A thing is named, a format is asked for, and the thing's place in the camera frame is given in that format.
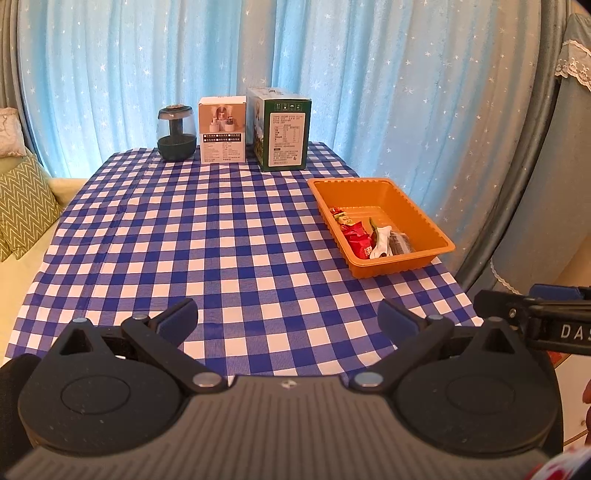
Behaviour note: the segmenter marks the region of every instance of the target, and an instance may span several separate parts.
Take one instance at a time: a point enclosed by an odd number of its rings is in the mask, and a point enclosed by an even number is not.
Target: orange plastic tray
[[[436,256],[455,249],[445,233],[390,180],[310,179],[308,185],[330,233],[356,278],[422,268]],[[406,233],[416,252],[372,260],[356,257],[339,224],[330,214],[330,209],[334,207],[344,210],[354,222],[363,222],[368,233],[371,232],[370,217],[378,227],[391,225],[393,230]]]

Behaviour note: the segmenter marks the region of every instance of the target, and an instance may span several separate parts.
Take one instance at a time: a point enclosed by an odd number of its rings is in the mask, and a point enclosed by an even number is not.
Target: gray curtain
[[[555,66],[560,90],[548,133],[519,207],[469,290],[527,293],[554,283],[591,232],[591,18],[569,18]]]
[[[0,108],[18,109],[25,144],[35,151],[21,99],[17,47],[18,0],[0,0]]]
[[[541,0],[540,48],[527,116],[495,206],[455,275],[465,290],[488,266],[519,205],[544,142],[556,99],[553,72],[560,53],[566,10],[564,0]]]

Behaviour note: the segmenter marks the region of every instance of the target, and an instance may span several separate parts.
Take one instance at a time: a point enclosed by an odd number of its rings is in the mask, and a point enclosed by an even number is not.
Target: yellow zigzag pillow
[[[0,233],[21,258],[60,217],[35,156],[0,175]]]
[[[0,262],[4,262],[11,254],[10,245],[6,243],[2,231],[0,231]]]

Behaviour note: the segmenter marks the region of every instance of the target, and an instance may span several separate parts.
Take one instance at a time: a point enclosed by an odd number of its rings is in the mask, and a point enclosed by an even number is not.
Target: box label
[[[203,163],[243,162],[244,134],[202,134],[201,161]]]
[[[305,113],[272,113],[269,120],[269,166],[301,165]]]

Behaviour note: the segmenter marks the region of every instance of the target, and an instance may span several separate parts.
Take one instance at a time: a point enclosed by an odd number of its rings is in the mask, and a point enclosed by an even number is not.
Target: white pillow
[[[0,108],[0,157],[27,155],[21,121],[15,108]]]

